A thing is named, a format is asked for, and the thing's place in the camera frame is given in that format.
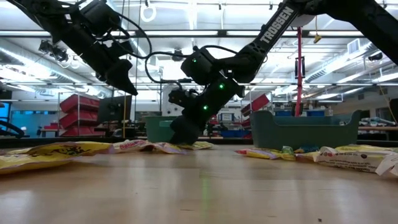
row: gray storage bin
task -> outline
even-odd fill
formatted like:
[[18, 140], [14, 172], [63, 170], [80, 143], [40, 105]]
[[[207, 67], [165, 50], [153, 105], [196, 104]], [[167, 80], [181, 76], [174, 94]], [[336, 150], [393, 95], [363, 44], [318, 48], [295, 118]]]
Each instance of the gray storage bin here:
[[250, 115], [256, 147], [282, 150], [290, 146], [338, 147], [355, 144], [361, 111], [325, 117], [275, 117], [270, 111]]

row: white snack bag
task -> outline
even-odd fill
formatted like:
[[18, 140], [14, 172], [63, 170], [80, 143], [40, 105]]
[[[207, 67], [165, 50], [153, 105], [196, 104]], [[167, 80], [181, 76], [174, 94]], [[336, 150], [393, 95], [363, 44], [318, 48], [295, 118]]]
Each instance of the white snack bag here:
[[322, 147], [319, 155], [314, 157], [314, 162], [363, 172], [376, 172], [380, 166], [376, 172], [379, 175], [388, 171], [394, 175], [398, 174], [395, 168], [396, 164], [398, 167], [398, 153], [391, 151], [337, 151], [330, 147]]

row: teal plastic bin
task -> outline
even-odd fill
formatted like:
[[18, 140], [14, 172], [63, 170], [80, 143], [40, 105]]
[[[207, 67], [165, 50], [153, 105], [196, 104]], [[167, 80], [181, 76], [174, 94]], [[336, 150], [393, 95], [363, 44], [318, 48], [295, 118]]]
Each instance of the teal plastic bin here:
[[175, 116], [145, 117], [148, 141], [169, 142], [174, 135], [170, 124], [175, 118]]
[[275, 117], [270, 111], [250, 115], [256, 147], [282, 150], [283, 146], [338, 147], [356, 144], [361, 111], [325, 117]]

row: computer monitor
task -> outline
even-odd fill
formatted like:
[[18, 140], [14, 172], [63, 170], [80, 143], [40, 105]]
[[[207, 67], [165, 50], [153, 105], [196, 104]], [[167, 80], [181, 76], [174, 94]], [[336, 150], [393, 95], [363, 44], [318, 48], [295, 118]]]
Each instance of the computer monitor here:
[[[126, 104], [124, 96], [104, 98], [99, 101], [97, 122], [103, 123], [108, 121], [122, 121], [130, 119], [132, 96], [126, 96]], [[124, 108], [126, 108], [126, 117], [124, 117]]]

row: red pole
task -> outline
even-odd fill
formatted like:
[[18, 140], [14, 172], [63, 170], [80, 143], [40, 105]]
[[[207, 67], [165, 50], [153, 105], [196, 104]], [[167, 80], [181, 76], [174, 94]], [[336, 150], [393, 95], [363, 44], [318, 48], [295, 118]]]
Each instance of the red pole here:
[[298, 65], [297, 65], [297, 102], [296, 102], [296, 110], [295, 110], [295, 116], [298, 117], [300, 116], [300, 104], [301, 104], [301, 92], [303, 90], [303, 79], [302, 79], [302, 74], [301, 74], [301, 66], [302, 66], [302, 60], [301, 60], [301, 27], [297, 28], [297, 38], [298, 38], [298, 46], [297, 46], [297, 52], [298, 52]]

